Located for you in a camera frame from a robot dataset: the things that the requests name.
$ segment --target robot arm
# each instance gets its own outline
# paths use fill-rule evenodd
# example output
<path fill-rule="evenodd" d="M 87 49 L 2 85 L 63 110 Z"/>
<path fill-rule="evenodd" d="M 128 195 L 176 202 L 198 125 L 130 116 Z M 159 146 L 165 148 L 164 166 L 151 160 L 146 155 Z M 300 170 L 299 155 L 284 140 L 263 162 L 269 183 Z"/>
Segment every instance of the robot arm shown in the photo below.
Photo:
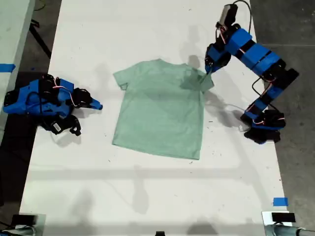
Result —
<path fill-rule="evenodd" d="M 54 134 L 70 128 L 79 136 L 79 120 L 71 115 L 74 108 L 102 110 L 103 106 L 93 99 L 85 89 L 74 88 L 74 84 L 64 79 L 44 75 L 29 85 L 6 94 L 3 111 L 8 114 L 29 114 L 36 124 Z"/>
<path fill-rule="evenodd" d="M 241 119 L 251 126 L 245 133 L 247 138 L 257 143 L 280 140 L 279 129 L 285 126 L 284 115 L 277 110 L 264 110 L 299 75 L 294 69 L 285 69 L 285 62 L 262 45 L 255 43 L 252 36 L 235 22 L 237 5 L 224 6 L 221 19 L 217 22 L 220 31 L 216 42 L 207 48 L 205 69 L 214 73 L 226 66 L 231 55 L 239 59 L 247 68 L 264 81 L 269 82 L 266 90 L 248 106 Z"/>

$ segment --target green t-shirt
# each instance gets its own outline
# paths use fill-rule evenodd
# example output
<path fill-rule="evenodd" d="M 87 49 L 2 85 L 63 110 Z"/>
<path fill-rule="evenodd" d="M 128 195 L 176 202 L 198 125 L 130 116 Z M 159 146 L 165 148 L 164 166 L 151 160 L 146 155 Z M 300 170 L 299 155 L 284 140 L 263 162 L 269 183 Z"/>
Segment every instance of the green t-shirt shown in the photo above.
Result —
<path fill-rule="evenodd" d="M 213 87 L 210 75 L 187 64 L 157 59 L 116 72 L 114 77 L 126 90 L 114 145 L 199 159 L 204 109 L 201 91 Z"/>

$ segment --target white tabletop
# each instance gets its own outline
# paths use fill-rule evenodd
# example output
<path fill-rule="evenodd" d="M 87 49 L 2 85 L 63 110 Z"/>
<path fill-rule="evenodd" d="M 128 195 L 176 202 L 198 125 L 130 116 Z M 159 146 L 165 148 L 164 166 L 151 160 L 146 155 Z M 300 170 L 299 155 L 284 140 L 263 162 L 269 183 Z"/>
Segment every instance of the white tabletop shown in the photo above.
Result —
<path fill-rule="evenodd" d="M 124 96 L 113 73 L 158 58 L 204 70 L 228 3 L 62 1 L 49 73 L 86 88 L 104 108 L 75 111 L 80 137 L 37 131 L 21 212 L 46 214 L 45 236 L 264 235 L 261 211 L 275 210 L 273 198 L 284 193 L 274 144 L 239 131 L 235 115 L 256 98 L 257 77 L 236 58 L 206 94 L 199 161 L 111 145 Z M 242 3 L 237 22 L 248 28 Z"/>
<path fill-rule="evenodd" d="M 7 114 L 3 100 L 14 89 L 35 0 L 0 0 L 0 63 L 15 64 L 12 73 L 0 73 L 0 144 Z"/>

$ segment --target shirt sleeve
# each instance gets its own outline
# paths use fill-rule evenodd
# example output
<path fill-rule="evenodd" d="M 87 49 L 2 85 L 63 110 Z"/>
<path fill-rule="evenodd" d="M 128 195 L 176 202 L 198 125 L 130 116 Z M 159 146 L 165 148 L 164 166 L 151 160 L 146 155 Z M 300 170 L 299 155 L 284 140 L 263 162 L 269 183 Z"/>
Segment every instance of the shirt sleeve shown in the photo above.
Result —
<path fill-rule="evenodd" d="M 141 74 L 141 66 L 143 62 L 139 62 L 125 70 L 114 73 L 115 80 L 121 90 L 126 90 L 129 83 Z"/>

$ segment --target blue tape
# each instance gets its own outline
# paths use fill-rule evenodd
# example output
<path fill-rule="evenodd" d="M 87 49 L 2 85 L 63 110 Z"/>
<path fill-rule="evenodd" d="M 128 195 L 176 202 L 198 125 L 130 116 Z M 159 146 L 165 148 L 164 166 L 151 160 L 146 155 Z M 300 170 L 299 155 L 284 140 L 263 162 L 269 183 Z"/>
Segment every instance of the blue tape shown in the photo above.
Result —
<path fill-rule="evenodd" d="M 12 72 L 15 68 L 15 64 L 0 64 L 0 72 Z"/>
<path fill-rule="evenodd" d="M 287 198 L 274 198 L 274 207 L 287 207 Z"/>

